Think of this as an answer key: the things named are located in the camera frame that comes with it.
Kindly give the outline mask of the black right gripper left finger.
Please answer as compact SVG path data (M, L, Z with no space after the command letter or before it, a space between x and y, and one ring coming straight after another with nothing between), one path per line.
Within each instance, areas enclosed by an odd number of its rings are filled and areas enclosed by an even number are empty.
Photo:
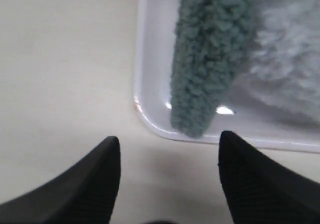
M65 172L1 204L2 224L108 224L121 178L117 137L109 136Z

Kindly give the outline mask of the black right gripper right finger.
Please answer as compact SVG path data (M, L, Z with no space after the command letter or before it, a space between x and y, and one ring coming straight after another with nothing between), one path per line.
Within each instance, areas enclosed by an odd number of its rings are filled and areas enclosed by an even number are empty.
M221 186L235 224L318 224L320 185L275 162L232 131L219 139Z

